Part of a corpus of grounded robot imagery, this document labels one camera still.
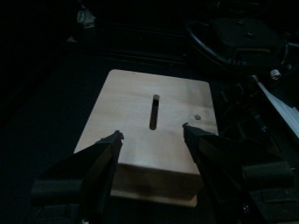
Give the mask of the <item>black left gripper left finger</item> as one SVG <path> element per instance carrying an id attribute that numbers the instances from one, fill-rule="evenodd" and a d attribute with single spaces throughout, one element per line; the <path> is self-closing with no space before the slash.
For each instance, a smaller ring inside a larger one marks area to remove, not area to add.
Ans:
<path id="1" fill-rule="evenodd" d="M 34 181 L 27 224 L 104 224 L 124 136 L 116 130 Z"/>

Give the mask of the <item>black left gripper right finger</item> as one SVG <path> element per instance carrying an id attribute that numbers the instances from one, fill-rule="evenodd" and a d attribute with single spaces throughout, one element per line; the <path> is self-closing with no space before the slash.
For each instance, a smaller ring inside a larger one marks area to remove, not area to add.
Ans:
<path id="1" fill-rule="evenodd" d="M 182 127 L 209 190 L 217 223 L 299 222 L 299 168 L 254 145 L 190 124 Z"/>

